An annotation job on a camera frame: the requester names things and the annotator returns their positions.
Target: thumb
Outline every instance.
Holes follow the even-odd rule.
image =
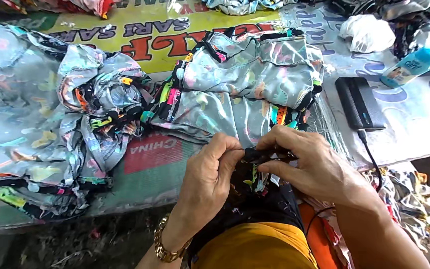
[[[307,173],[280,161],[269,161],[258,166],[258,172],[271,173],[296,186],[296,182],[306,179]]]
[[[225,152],[220,158],[218,165],[218,184],[230,186],[230,178],[236,163],[245,155],[244,150],[230,150]]]

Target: woman's right hand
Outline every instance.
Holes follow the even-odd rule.
[[[258,167],[288,181],[301,192],[321,201],[357,207],[361,196],[373,193],[374,188],[347,161],[342,159],[317,133],[296,131],[275,125],[263,136],[257,150],[281,146],[298,157],[298,166],[281,161],[269,161]]]

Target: woman's left hand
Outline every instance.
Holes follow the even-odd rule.
[[[177,251],[220,211],[235,165],[245,155],[240,142],[217,133],[187,161],[180,196],[162,233],[162,244]]]

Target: hand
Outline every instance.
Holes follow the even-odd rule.
[[[240,142],[222,133],[187,161],[179,200],[162,233],[167,250],[177,251],[220,211],[235,165],[245,155]]]
[[[257,150],[276,145],[296,155],[299,158],[298,166],[295,168],[281,161],[269,161],[260,165],[258,171],[275,174],[316,199],[346,206],[356,206],[356,195],[359,193],[366,194],[366,191],[376,195],[363,176],[339,157],[320,134],[275,125],[259,140]]]

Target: red label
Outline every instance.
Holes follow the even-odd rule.
[[[182,140],[153,132],[139,140],[132,139],[124,158],[125,174],[183,160]]]

